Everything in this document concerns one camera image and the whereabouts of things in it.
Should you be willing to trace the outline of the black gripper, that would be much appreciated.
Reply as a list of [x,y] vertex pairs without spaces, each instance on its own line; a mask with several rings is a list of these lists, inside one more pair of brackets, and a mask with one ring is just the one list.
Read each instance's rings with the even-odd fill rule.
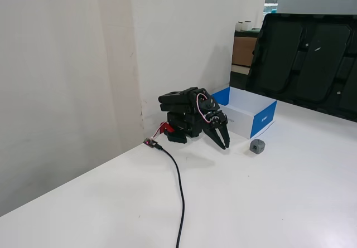
[[203,118],[202,130],[211,138],[221,149],[225,150],[230,146],[230,136],[227,129],[228,118],[222,110],[209,111],[201,114]]

